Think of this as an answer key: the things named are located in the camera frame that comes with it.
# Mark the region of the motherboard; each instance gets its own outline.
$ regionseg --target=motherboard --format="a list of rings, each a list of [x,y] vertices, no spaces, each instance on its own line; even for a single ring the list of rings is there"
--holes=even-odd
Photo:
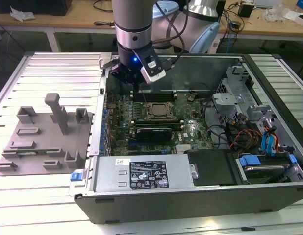
[[[107,96],[112,156],[182,154],[213,148],[202,118],[203,99],[112,92]]]

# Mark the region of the floor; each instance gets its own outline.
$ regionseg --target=floor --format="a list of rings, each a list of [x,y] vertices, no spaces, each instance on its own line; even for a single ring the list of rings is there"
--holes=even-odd
[[[39,32],[12,32],[12,36],[23,46],[26,51],[51,51],[45,33]],[[93,43],[88,43],[87,34],[58,33],[57,37],[63,51],[117,51],[112,44],[114,35],[93,34]],[[221,45],[218,53],[225,53],[227,42]],[[280,41],[268,41],[265,49],[260,49],[260,40],[237,40],[230,48],[230,53],[251,53],[251,54],[279,54],[286,63],[298,72],[303,65],[303,42],[287,42],[284,48],[280,48]],[[0,91],[10,75],[22,58],[23,51],[3,33],[0,41]]]

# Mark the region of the power supply label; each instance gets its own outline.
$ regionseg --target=power supply label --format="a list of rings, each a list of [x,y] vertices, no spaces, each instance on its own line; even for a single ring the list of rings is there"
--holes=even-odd
[[[166,161],[130,162],[131,189],[169,188]]]

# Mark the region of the wooden table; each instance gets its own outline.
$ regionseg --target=wooden table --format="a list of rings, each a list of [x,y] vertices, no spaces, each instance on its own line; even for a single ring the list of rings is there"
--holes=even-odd
[[[231,3],[237,1],[227,0],[226,9]],[[52,51],[57,52],[61,51],[55,37],[57,32],[115,33],[115,30],[108,26],[94,26],[95,21],[113,21],[113,14],[96,10],[93,8],[94,2],[94,0],[73,0],[66,16],[35,15],[36,19],[24,22],[15,20],[9,14],[0,14],[0,23],[10,31],[45,32]],[[296,2],[297,0],[284,0],[287,8],[302,11],[296,6]],[[112,9],[111,2],[104,2],[102,7],[104,9]],[[232,11],[237,13],[238,7],[233,8]],[[263,12],[263,9],[256,9],[249,18],[244,18],[244,30],[237,37],[242,39],[303,41],[302,26],[288,19],[283,22],[266,22],[263,18]],[[232,13],[230,13],[230,18],[241,21]],[[225,22],[225,19],[222,18],[217,41],[226,30]]]
[[[57,32],[115,34],[115,30],[108,26],[94,26],[95,21],[113,21],[113,14],[95,9],[94,2],[94,0],[73,0],[65,16],[35,14],[36,19],[23,22],[12,18],[10,14],[0,14],[0,24],[8,31],[44,32],[52,51],[59,52],[61,48],[55,37]],[[103,2],[102,7],[112,9],[111,2]]]
[[[225,9],[232,3],[238,2],[238,0],[227,0]],[[283,0],[283,4],[286,8],[303,12],[302,9],[296,6],[297,0]],[[239,7],[234,7],[231,11],[237,13]],[[263,17],[264,9],[253,10],[249,18],[243,18],[245,26],[242,32],[237,35],[240,39],[261,39],[264,40],[261,47],[265,46],[267,40],[282,40],[282,41],[303,41],[303,26],[295,23],[292,20],[284,19],[284,21],[278,22],[266,22]],[[229,13],[231,20],[242,20],[235,16],[233,13]],[[214,45],[218,45],[220,39],[224,36],[226,31],[226,20],[224,17],[221,19],[219,34],[216,37]],[[217,47],[212,47],[209,52],[216,53]]]

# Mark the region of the blue latch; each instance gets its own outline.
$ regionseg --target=blue latch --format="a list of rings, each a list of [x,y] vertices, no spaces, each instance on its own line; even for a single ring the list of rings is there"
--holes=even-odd
[[[82,181],[83,173],[82,172],[73,172],[71,173],[70,180],[73,181]]]
[[[241,166],[246,165],[261,165],[257,155],[244,155],[239,158]]]
[[[290,161],[292,162],[292,164],[297,163],[297,159],[296,159],[296,157],[293,154],[290,154],[289,158],[290,158]]]

